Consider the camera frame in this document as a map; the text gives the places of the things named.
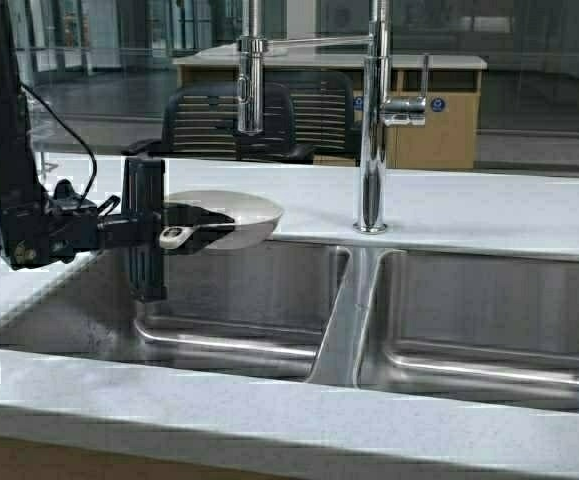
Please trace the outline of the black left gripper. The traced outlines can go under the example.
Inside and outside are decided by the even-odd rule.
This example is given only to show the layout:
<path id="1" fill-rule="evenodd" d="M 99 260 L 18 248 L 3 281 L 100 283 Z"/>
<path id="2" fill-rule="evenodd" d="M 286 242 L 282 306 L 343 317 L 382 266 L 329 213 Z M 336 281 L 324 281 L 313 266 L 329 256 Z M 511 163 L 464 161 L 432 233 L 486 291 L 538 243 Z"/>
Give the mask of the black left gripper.
<path id="1" fill-rule="evenodd" d="M 141 303 L 166 297 L 164 255 L 158 237 L 165 226 L 234 224 L 233 217 L 188 203 L 164 202 L 165 164 L 162 159 L 124 160 L 121 212 L 101 217 L 98 240 L 103 250 L 124 251 L 130 293 Z M 196 254 L 219 239 L 214 230 L 194 232 L 168 254 Z"/>

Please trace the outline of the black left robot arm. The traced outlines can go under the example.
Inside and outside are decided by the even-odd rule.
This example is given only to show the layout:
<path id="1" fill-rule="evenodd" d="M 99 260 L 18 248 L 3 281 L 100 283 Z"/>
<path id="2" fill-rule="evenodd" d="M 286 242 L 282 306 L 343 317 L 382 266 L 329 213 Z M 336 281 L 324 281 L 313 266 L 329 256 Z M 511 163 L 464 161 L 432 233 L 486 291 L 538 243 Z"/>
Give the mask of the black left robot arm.
<path id="1" fill-rule="evenodd" d="M 36 269 L 121 249 L 134 297 L 165 299 L 165 256 L 208 248 L 234 231 L 234 218 L 166 201 L 165 163 L 158 158 L 126 158 L 122 194 L 102 205 L 67 180 L 47 191 L 37 173 L 14 47 L 9 6 L 0 1 L 0 257 L 13 270 Z"/>

